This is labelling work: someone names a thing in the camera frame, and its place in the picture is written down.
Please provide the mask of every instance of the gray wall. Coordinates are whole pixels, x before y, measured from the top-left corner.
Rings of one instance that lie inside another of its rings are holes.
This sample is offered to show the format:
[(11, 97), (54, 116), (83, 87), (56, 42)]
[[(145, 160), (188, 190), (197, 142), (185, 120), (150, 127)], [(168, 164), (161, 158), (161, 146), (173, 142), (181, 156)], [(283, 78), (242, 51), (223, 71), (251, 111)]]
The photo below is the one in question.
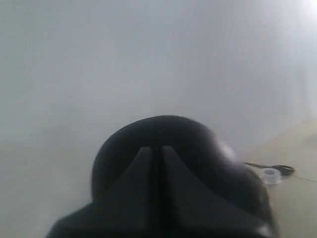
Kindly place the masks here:
[(0, 236), (87, 203), (134, 120), (191, 117), (243, 155), (309, 118), (301, 2), (0, 1)]

